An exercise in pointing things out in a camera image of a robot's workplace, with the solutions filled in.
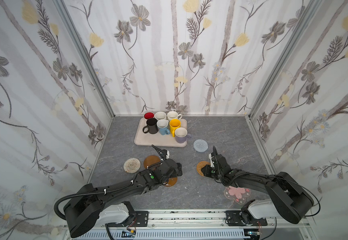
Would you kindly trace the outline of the glossy brown round coaster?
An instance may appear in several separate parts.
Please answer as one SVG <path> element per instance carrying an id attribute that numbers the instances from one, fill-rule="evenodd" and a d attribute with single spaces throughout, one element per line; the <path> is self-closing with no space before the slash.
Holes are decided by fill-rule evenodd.
<path id="1" fill-rule="evenodd" d="M 168 181 L 164 184 L 164 187 L 173 187 L 178 181 L 178 178 L 169 178 Z"/>

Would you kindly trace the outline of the rattan woven round coaster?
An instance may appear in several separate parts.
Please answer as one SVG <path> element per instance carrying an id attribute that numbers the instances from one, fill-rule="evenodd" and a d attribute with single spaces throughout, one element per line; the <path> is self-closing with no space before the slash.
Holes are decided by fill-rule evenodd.
<path id="1" fill-rule="evenodd" d="M 202 177 L 209 177 L 211 175 L 211 164 L 207 161 L 201 161 L 196 166 L 197 172 Z"/>

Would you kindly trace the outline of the blue woven round coaster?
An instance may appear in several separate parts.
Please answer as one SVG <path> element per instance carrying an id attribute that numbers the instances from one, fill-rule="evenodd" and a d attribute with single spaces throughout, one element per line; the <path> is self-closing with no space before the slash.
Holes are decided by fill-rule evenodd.
<path id="1" fill-rule="evenodd" d="M 205 140 L 195 140 L 193 143 L 194 150 L 198 153 L 204 153 L 208 150 L 209 145 Z"/>

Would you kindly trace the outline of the pink flower silicone coaster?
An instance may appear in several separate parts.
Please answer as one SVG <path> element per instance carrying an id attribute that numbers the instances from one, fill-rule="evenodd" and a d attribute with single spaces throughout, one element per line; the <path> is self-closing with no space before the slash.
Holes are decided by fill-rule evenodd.
<path id="1" fill-rule="evenodd" d="M 244 205 L 247 198 L 251 195 L 251 191 L 246 188 L 235 188 L 229 186 L 225 188 L 224 195 L 227 199 L 233 200 L 239 205 Z"/>

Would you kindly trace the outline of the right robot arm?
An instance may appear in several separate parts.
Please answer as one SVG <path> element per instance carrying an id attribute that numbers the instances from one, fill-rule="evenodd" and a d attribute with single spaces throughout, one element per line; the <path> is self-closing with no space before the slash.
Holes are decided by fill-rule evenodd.
<path id="1" fill-rule="evenodd" d="M 221 154 L 209 154 L 210 163 L 202 165 L 198 171 L 202 176 L 215 179 L 227 188 L 250 189 L 265 193 L 266 200 L 252 200 L 241 208 L 244 223 L 262 218 L 283 218 L 291 224 L 309 217 L 308 211 L 314 206 L 315 196 L 299 185 L 289 174 L 277 175 L 250 173 L 232 169 Z"/>

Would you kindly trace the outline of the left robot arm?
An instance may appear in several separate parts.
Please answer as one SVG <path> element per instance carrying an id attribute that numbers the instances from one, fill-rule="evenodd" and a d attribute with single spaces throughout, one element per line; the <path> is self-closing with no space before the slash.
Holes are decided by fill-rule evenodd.
<path id="1" fill-rule="evenodd" d="M 162 161 L 152 170 L 137 172 L 131 180 L 95 188 L 83 186 L 77 193 L 60 198 L 54 204 L 55 214 L 65 220 L 70 236 L 77 238 L 89 232 L 100 219 L 100 213 L 128 197 L 158 189 L 170 178 L 182 176 L 182 165 L 172 159 Z"/>

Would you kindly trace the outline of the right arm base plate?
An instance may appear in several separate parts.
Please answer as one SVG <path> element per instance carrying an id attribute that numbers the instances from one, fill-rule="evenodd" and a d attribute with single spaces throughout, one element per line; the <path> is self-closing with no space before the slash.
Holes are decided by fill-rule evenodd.
<path id="1" fill-rule="evenodd" d="M 268 225 L 265 218 L 255 219 L 248 211 L 226 211 L 225 214 L 225 223 L 229 227 L 261 227 Z"/>

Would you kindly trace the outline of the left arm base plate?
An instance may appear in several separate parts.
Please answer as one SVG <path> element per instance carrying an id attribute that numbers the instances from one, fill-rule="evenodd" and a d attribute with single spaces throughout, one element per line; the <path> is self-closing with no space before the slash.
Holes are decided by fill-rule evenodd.
<path id="1" fill-rule="evenodd" d="M 132 214 L 130 217 L 128 217 L 125 221 L 123 221 L 120 224 L 116 223 L 110 223 L 108 224 L 108 227 L 111 228 L 121 228 L 121 227 L 147 227 L 148 226 L 148 219 L 149 219 L 149 212 L 148 211 L 136 211 L 135 214 Z"/>

